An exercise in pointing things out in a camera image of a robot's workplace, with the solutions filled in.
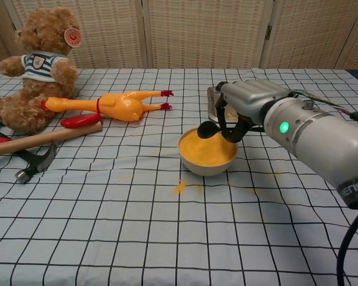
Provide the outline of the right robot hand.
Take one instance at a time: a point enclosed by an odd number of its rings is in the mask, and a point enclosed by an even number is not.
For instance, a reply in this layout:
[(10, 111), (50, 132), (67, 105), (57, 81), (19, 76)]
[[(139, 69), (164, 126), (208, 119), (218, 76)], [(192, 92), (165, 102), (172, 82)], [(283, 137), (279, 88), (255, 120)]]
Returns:
[[(239, 142), (253, 127), (262, 126), (269, 108), (291, 94), (290, 89), (269, 80), (220, 82), (214, 91), (219, 96), (215, 108), (221, 134), (232, 143)], [(227, 106), (238, 115), (233, 128), (226, 125), (224, 114)]]

